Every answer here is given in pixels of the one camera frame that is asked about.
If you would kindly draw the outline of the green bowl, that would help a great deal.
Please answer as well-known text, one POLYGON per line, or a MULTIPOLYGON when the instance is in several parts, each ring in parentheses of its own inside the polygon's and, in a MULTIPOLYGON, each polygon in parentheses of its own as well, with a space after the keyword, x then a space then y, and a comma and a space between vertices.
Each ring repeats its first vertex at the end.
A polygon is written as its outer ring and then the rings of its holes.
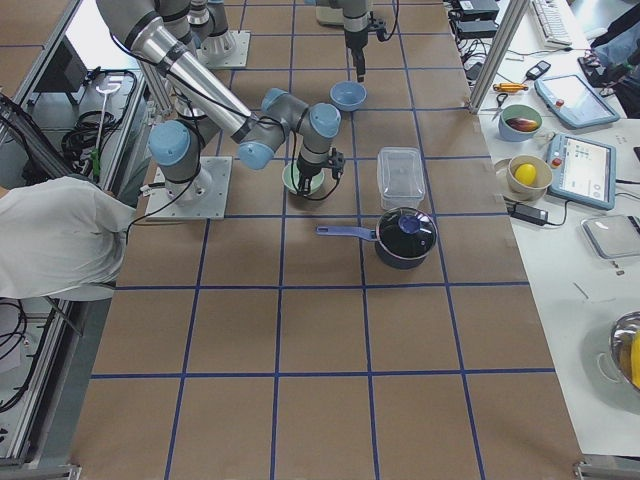
MULTIPOLYGON (((311 178, 308 195, 315 194, 323 185, 325 174, 321 171, 311 178)), ((300 172, 295 163, 289 163, 282 171, 282 181, 286 189, 292 194, 302 194, 304 183, 300 179, 300 172)))

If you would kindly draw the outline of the blue bowl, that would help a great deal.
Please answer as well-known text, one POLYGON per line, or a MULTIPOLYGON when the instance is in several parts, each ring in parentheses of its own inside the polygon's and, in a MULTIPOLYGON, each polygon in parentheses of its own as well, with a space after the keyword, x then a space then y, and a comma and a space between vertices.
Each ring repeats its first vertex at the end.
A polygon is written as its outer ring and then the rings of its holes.
POLYGON ((331 87, 329 96, 332 104, 340 111, 353 112, 366 101, 367 90, 362 83, 340 81, 331 87))

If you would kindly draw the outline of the teal bowl with eggplant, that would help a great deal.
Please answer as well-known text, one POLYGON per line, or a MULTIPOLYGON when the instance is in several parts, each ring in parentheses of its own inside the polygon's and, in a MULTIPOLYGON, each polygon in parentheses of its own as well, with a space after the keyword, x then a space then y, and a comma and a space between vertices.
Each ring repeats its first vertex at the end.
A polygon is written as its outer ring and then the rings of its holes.
POLYGON ((506 107, 499 115, 500 137, 509 142, 531 139, 542 126, 541 115, 532 107, 515 104, 506 107))

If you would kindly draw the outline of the beige bowl with lemon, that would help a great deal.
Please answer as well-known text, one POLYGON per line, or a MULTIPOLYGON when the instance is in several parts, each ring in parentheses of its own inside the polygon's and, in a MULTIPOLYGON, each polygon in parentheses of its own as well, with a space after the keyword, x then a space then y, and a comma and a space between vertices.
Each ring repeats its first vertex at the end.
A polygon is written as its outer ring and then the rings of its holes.
POLYGON ((494 165, 494 171, 503 196, 514 201, 541 198, 553 180, 549 165, 531 155, 500 160, 494 165))

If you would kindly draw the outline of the clear plastic lidded container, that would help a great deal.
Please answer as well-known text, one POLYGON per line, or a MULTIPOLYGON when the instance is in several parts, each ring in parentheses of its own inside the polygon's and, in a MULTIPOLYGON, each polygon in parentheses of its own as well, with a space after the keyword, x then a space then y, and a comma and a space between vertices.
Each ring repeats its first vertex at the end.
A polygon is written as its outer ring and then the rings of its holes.
POLYGON ((413 147, 383 147, 377 156, 377 183, 383 210, 418 209, 425 197, 420 152, 413 147))

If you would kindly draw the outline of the blue saucepan with glass lid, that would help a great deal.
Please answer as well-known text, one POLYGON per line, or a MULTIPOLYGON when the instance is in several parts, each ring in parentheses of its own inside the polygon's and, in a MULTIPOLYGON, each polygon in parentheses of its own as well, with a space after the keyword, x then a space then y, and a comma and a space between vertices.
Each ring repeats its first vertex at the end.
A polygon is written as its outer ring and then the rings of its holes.
POLYGON ((408 270, 422 264, 438 238, 432 218, 411 207, 397 207, 381 215, 374 229, 357 226, 317 226, 323 236, 348 236, 374 242, 380 260, 386 265, 408 270))

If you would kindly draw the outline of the white keyboard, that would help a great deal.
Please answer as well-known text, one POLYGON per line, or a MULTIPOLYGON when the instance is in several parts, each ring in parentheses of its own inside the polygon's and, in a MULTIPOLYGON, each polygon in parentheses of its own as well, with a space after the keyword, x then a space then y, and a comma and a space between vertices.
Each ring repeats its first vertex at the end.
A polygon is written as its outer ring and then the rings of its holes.
POLYGON ((531 0, 529 5, 534 25, 545 47, 564 48, 572 45, 572 38, 564 25, 557 1, 531 0))

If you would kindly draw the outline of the black power adapter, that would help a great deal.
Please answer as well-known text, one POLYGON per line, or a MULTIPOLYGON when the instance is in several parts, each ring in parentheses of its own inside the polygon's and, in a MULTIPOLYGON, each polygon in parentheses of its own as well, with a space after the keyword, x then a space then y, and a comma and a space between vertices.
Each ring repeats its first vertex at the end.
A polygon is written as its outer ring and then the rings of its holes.
POLYGON ((522 220, 534 225, 544 226, 548 223, 548 212, 523 203, 513 203, 508 208, 512 218, 522 220))

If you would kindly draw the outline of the upper teach pendant tablet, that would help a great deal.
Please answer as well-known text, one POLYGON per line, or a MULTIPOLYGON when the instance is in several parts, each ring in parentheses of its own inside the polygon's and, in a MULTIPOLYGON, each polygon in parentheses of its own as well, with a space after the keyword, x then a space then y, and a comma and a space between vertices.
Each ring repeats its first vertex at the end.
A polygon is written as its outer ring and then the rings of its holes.
POLYGON ((582 77, 571 74, 541 77, 534 82, 538 96, 571 129, 611 124, 619 114, 582 77))

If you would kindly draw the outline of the lower teach pendant tablet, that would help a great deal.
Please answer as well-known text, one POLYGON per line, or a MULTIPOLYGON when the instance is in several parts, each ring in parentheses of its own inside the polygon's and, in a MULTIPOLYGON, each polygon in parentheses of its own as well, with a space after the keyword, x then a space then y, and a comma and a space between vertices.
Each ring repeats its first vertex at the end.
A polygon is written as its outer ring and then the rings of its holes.
POLYGON ((555 197, 609 211, 615 206, 616 149, 608 144, 567 134, 551 140, 546 162, 555 197))

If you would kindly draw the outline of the black monitor on left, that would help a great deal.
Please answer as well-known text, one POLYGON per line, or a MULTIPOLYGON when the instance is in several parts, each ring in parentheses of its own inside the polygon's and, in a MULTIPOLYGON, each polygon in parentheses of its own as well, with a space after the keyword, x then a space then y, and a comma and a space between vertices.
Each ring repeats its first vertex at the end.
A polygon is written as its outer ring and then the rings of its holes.
POLYGON ((73 96, 83 85, 88 70, 67 36, 64 36, 51 61, 38 81, 35 92, 64 93, 72 105, 78 102, 73 96))

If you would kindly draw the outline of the white cloth cover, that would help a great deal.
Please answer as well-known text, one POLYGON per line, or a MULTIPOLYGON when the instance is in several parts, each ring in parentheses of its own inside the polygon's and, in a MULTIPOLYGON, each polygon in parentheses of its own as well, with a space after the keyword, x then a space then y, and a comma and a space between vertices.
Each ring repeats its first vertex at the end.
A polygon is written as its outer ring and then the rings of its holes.
POLYGON ((1 190, 1 295, 24 299, 111 283, 135 209, 87 180, 1 190))

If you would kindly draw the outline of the grey kitchen scale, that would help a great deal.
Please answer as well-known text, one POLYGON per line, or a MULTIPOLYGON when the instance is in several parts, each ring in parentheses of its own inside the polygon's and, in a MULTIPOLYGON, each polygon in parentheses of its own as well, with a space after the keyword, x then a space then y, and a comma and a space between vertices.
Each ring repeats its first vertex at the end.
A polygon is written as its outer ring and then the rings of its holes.
POLYGON ((593 217, 583 220, 581 227, 596 254, 603 259, 639 255, 639 218, 636 216, 593 217))

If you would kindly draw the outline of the orange handled tool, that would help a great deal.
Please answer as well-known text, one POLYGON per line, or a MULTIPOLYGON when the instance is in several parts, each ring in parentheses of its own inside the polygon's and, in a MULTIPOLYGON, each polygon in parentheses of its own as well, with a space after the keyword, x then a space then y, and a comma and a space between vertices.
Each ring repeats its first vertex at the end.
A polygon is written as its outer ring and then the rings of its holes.
POLYGON ((493 90, 499 93, 516 93, 520 91, 528 91, 529 87, 523 83, 502 82, 492 86, 493 90))

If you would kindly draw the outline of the aluminium frame post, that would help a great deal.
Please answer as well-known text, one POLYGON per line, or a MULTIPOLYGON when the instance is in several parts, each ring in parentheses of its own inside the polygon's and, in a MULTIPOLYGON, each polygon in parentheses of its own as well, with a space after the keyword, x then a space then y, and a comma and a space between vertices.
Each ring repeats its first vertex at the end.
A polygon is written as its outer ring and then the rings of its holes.
POLYGON ((477 114, 480 111, 480 107, 489 93, 503 58, 528 8, 528 4, 528 0, 511 0, 508 3, 488 51, 484 66, 471 91, 468 103, 470 113, 477 114))

